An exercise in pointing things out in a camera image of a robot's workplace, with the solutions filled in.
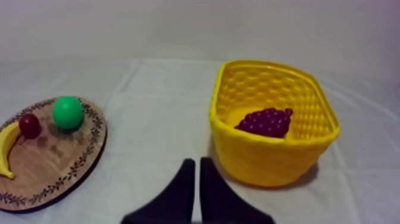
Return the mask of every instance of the floral border pattern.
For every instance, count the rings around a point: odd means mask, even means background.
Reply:
[[[33,206],[36,203],[39,203],[42,200],[44,200],[47,196],[53,194],[53,192],[59,191],[60,186],[64,185],[65,182],[70,181],[72,177],[77,176],[77,172],[79,171],[79,169],[85,165],[87,157],[94,152],[94,148],[95,148],[94,145],[98,143],[99,137],[100,137],[99,130],[102,127],[102,125],[104,124],[96,110],[94,110],[89,104],[84,103],[82,101],[82,99],[79,98],[79,101],[82,103],[83,113],[85,115],[87,115],[87,117],[89,119],[91,119],[94,127],[90,130],[89,145],[82,152],[82,155],[79,157],[79,159],[76,160],[74,162],[74,164],[70,167],[69,172],[65,176],[60,176],[54,184],[48,185],[41,192],[38,192],[37,194],[33,194],[29,198],[23,197],[23,196],[18,196],[18,195],[13,195],[8,192],[6,192],[4,194],[0,194],[0,203],[15,204],[17,207],[19,207],[20,205],[25,206],[26,203],[30,203],[30,205]],[[54,102],[55,102],[55,99],[48,99],[48,100],[33,104],[32,106],[25,108],[24,110],[22,110],[21,112],[16,114],[14,117],[7,120],[0,127],[0,132],[8,125],[19,120],[21,116],[23,116],[27,113],[32,113],[32,111],[34,111],[34,110],[44,108],[47,105],[53,104]]]

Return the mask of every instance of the basket rim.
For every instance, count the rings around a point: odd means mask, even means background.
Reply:
[[[295,76],[298,76],[301,79],[306,80],[316,90],[317,95],[321,99],[321,104],[322,104],[324,110],[329,112],[329,113],[327,113],[327,116],[328,116],[330,125],[333,127],[333,130],[328,135],[318,137],[318,138],[291,139],[290,141],[285,141],[284,139],[255,135],[255,134],[248,133],[248,132],[245,132],[242,130],[237,130],[235,128],[228,126],[224,122],[222,122],[217,115],[216,105],[217,105],[218,93],[220,91],[220,85],[221,85],[223,72],[225,71],[227,66],[235,64],[235,63],[247,63],[249,66],[257,65],[258,67],[260,67],[260,66],[264,66],[264,67],[268,67],[268,68],[274,67],[274,69],[276,69],[276,70],[283,70],[287,73],[294,74]],[[334,114],[332,108],[330,107],[330,104],[329,104],[328,100],[326,99],[320,85],[314,79],[314,77],[312,75],[310,75],[302,70],[293,68],[291,66],[287,66],[285,64],[274,63],[271,61],[259,61],[259,60],[228,61],[220,67],[220,70],[218,72],[217,81],[216,81],[215,87],[214,87],[214,93],[212,95],[212,100],[211,100],[210,122],[211,122],[211,125],[215,125],[217,128],[221,129],[222,131],[228,132],[229,134],[233,135],[234,137],[243,139],[245,141],[259,142],[259,143],[264,143],[264,144],[269,144],[269,145],[285,145],[285,146],[291,146],[291,147],[329,144],[339,136],[339,132],[340,132],[339,121],[336,118],[336,115]]]

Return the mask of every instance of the purple grapes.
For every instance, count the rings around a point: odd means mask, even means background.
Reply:
[[[293,110],[267,108],[247,114],[235,128],[245,132],[268,137],[283,138],[289,131],[290,116]]]

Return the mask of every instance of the green ball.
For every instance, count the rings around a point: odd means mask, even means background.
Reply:
[[[53,119],[61,129],[72,129],[83,118],[82,105],[76,97],[60,97],[54,104]]]

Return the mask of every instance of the white wall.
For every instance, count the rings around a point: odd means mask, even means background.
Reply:
[[[397,76],[399,0],[2,0],[0,61],[259,58]]]

